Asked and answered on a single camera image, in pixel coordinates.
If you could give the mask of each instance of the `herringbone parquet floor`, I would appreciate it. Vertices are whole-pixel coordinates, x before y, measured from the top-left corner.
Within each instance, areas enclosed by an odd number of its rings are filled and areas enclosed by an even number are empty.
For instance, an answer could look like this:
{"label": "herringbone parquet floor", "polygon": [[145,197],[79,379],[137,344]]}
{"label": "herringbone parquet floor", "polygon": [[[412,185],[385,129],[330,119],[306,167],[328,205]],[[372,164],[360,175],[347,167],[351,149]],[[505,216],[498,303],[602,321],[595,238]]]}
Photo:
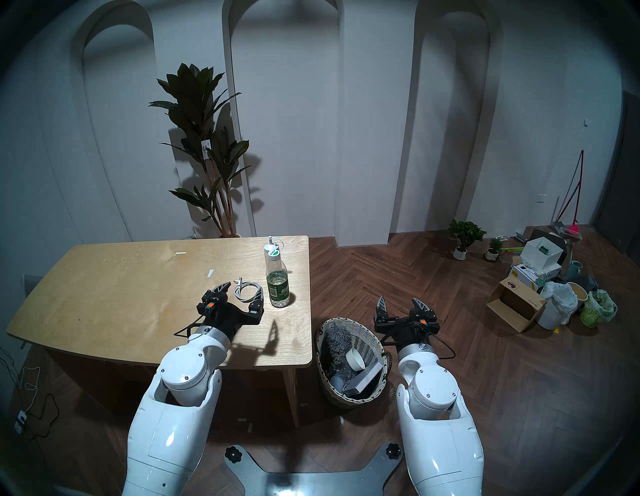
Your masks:
{"label": "herringbone parquet floor", "polygon": [[[310,240],[314,328],[335,316],[372,328],[380,294],[392,315],[405,314],[411,298],[420,298],[435,310],[439,336],[457,353],[446,363],[483,444],[484,494],[561,494],[617,440],[640,407],[640,269],[593,229],[584,227],[582,233],[585,240],[574,258],[620,308],[611,323],[596,330],[574,317],[558,334],[539,326],[517,334],[485,306],[509,262],[483,260],[481,243],[458,262],[442,232],[396,234],[388,245],[376,247],[338,249],[333,239]],[[438,342],[434,349],[448,354]],[[54,392],[61,410],[49,437],[40,440],[54,480],[95,495],[119,494],[140,391],[131,392],[130,404],[112,414],[43,350],[34,347],[28,361],[44,366],[40,390]],[[230,444],[242,444],[264,470],[316,472],[360,469],[383,442],[401,439],[393,396],[400,381],[396,366],[383,395],[350,412],[326,402],[314,367],[301,370],[299,429],[292,427],[280,374],[223,371],[223,376],[209,441],[185,494],[243,493],[223,462]],[[37,412],[43,397],[36,401]],[[52,410],[47,408],[42,422]],[[253,424],[251,433],[239,417]],[[402,462],[385,495],[404,494],[414,492]]]}

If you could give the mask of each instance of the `power strip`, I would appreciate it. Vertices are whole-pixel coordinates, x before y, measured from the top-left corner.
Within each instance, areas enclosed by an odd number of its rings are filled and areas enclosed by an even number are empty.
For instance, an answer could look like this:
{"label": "power strip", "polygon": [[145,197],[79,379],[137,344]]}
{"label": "power strip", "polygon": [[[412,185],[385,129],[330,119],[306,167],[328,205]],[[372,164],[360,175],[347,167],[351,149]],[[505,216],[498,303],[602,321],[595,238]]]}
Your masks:
{"label": "power strip", "polygon": [[15,419],[15,424],[13,425],[14,430],[18,434],[22,434],[22,428],[24,427],[27,421],[27,414],[20,410],[18,413],[18,417]]}

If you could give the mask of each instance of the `small potted plant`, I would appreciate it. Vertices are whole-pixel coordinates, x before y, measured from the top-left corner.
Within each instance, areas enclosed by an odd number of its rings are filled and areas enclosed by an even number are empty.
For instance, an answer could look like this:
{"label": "small potted plant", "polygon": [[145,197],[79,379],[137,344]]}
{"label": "small potted plant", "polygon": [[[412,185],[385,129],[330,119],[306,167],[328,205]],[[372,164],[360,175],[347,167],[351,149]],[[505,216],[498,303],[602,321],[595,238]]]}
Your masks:
{"label": "small potted plant", "polygon": [[458,238],[460,245],[453,252],[456,260],[464,260],[467,257],[467,248],[474,241],[482,241],[486,231],[481,230],[473,222],[462,222],[453,219],[449,224],[449,232]]}
{"label": "small potted plant", "polygon": [[495,262],[500,255],[500,249],[502,248],[502,241],[499,238],[494,237],[489,241],[489,249],[487,249],[484,257],[490,262]]}

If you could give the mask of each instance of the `trash bin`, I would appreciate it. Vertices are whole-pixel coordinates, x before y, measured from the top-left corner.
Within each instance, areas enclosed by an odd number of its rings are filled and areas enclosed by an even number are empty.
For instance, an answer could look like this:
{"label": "trash bin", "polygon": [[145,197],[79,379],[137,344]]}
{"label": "trash bin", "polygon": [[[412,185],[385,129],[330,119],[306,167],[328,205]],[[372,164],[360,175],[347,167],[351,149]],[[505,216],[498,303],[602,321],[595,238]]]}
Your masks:
{"label": "trash bin", "polygon": [[548,282],[542,288],[540,296],[547,300],[547,304],[538,316],[538,324],[551,331],[560,324],[566,324],[578,308],[578,297],[568,284]]}
{"label": "trash bin", "polygon": [[594,328],[598,323],[610,321],[617,311],[618,307],[605,290],[589,291],[580,321],[588,328]]}
{"label": "trash bin", "polygon": [[[324,374],[323,362],[328,359],[329,355],[324,336],[326,332],[333,327],[341,327],[349,332],[351,346],[358,351],[365,365],[369,365],[373,360],[377,360],[383,364],[378,380],[372,381],[369,386],[358,395],[358,399],[336,391],[330,383],[330,380]],[[382,393],[387,384],[389,372],[391,372],[391,353],[385,351],[377,336],[362,324],[350,319],[335,317],[327,320],[322,325],[322,328],[316,332],[316,365],[320,375],[320,382],[323,385],[323,392],[329,401],[341,408],[357,408],[360,405],[375,400]]]}

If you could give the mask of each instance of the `plastic water bottle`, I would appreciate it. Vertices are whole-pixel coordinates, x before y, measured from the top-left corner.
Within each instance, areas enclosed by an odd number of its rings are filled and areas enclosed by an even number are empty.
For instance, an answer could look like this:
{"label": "plastic water bottle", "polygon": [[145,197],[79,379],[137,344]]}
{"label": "plastic water bottle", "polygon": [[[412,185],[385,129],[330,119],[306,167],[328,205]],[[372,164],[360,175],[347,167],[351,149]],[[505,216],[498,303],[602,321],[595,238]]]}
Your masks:
{"label": "plastic water bottle", "polygon": [[274,307],[282,308],[289,304],[289,276],[278,248],[267,254],[267,288]]}

